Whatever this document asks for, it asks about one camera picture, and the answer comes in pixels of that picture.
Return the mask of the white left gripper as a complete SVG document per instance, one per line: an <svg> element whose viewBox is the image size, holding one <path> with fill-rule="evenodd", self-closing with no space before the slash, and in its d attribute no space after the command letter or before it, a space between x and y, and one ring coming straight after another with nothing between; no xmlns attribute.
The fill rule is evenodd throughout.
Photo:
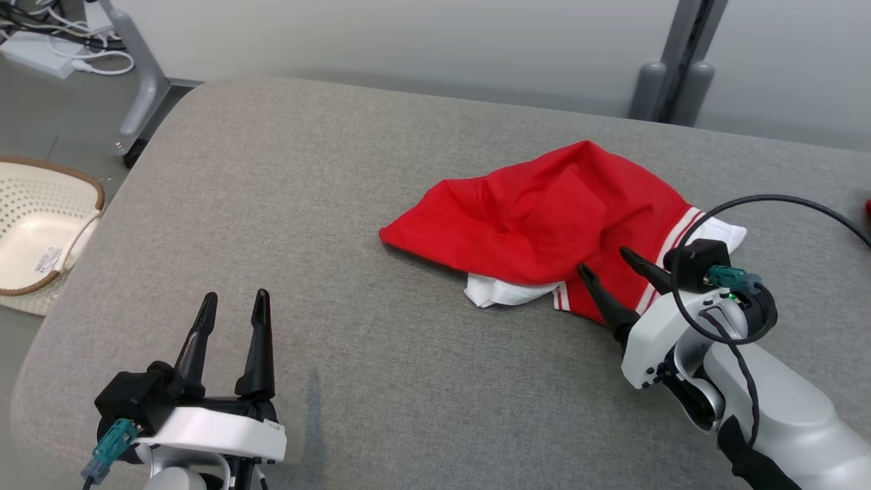
<svg viewBox="0 0 871 490"><path fill-rule="evenodd" d="M218 458L274 464L283 462L287 434L273 404L275 396L270 294L259 289L252 308L252 337L238 397L205 397L202 375L208 338L214 331L218 295L205 295L174 365L169 401L134 418L141 431L133 443L135 464L214 464Z"/></svg>

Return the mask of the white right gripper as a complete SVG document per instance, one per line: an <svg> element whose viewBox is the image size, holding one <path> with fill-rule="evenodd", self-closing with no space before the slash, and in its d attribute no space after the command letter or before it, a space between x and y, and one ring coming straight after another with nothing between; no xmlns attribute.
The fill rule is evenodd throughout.
<svg viewBox="0 0 871 490"><path fill-rule="evenodd" d="M637 275L647 279L656 292L662 295L641 317L637 311L628 309L610 294L588 265L579 264L578 272L596 305L603 325L609 327L613 334L629 333L621 364L626 380L636 389L652 385L655 375L648 370L665 363L667 354L677 346L675 364L678 365L679 373L689 379L694 387L703 390L715 389L716 385L710 380L693 380L693 373L703 366L712 341L690 326L679 312L672 294L671 273L644 259L629 247L621 247L620 255Z"/></svg>

